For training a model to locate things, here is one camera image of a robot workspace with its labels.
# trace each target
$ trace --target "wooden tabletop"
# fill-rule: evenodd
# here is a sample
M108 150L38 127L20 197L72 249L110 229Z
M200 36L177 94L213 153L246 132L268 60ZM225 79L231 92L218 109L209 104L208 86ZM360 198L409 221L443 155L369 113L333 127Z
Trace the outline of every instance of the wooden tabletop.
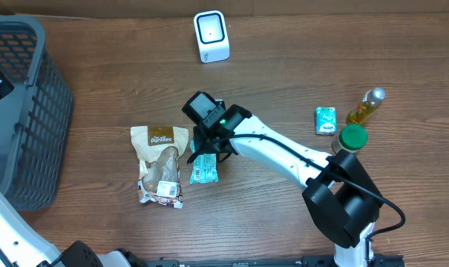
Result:
M332 254L301 192L250 159L232 156L219 183L189 184L184 208L140 205L130 127L191 129L181 107L197 91L238 104L295 141L332 153L314 110L338 126L367 90L387 99L358 153L407 225L378 235L377 253L407 266L449 266L449 14L227 18L231 58L204 65L192 19L43 21L47 50L76 101L56 202L23 213L43 237L97 253L126 248L147 260L295 258ZM397 223L381 209L376 228Z

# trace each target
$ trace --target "plastic bin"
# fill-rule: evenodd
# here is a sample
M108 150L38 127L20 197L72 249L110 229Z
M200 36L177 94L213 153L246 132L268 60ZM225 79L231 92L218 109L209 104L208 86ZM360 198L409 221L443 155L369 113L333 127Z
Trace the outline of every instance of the plastic bin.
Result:
M15 86L0 100L0 192L35 211L56 197L73 99L31 17L0 16L0 70Z

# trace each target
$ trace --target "jar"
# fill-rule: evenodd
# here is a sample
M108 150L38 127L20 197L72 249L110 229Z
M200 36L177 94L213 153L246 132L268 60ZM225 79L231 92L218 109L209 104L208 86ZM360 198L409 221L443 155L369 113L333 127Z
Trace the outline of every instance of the jar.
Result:
M357 124L350 124L335 135L332 142L333 150L338 153L341 149L350 153L362 149L367 143L367 132Z

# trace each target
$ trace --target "bottle cap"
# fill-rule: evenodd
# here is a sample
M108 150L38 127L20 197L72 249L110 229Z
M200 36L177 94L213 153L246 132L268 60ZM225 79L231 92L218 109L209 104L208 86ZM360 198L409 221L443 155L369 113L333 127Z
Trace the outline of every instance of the bottle cap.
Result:
M383 88L374 88L373 89L373 98L379 101L386 98L386 90Z
M366 145L367 132L361 125L350 124L341 130L338 138L346 149L357 151Z

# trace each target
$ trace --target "wall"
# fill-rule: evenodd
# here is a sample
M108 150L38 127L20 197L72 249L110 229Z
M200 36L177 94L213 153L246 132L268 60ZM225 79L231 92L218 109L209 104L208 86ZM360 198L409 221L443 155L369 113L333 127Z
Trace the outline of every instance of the wall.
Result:
M0 0L0 12L87 18L449 12L449 0Z

